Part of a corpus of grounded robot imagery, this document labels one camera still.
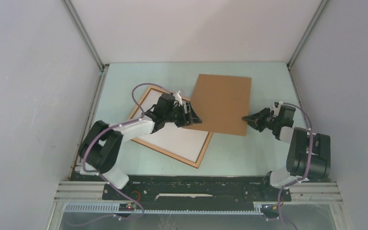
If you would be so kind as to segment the brown cardboard backing board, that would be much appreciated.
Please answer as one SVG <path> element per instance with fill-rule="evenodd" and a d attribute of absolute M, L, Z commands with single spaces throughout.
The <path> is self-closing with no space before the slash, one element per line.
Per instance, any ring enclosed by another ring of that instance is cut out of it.
<path fill-rule="evenodd" d="M 199 74 L 190 102 L 202 123 L 186 129 L 246 136 L 251 85 L 250 77 Z"/>

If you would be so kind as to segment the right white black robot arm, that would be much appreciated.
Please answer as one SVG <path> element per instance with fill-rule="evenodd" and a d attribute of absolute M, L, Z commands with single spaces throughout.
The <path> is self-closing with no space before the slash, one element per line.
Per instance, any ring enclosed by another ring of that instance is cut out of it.
<path fill-rule="evenodd" d="M 253 115 L 242 118 L 258 132 L 271 130 L 273 136 L 289 144 L 286 164 L 283 168 L 267 174 L 268 182 L 260 186 L 260 196 L 265 200 L 274 199 L 281 188 L 309 180 L 322 180 L 329 176 L 331 169 L 331 137 L 314 133 L 312 123 L 308 127 L 294 125 L 294 114 L 301 108 L 284 102 L 275 102 Z"/>

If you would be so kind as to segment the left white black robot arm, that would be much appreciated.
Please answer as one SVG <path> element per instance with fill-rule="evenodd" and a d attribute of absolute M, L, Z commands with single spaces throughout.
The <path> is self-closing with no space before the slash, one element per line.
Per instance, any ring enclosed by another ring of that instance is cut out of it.
<path fill-rule="evenodd" d="M 116 196 L 123 200 L 128 199 L 132 195 L 132 186 L 128 184 L 129 176 L 116 164 L 121 145 L 156 133 L 167 123 L 176 127 L 187 127 L 202 122 L 191 103 L 184 100 L 179 92 L 162 93 L 157 102 L 150 109 L 142 111 L 138 118 L 116 125 L 102 120 L 96 121 L 78 150 L 82 159 L 82 171 L 101 177 L 114 187 Z"/>

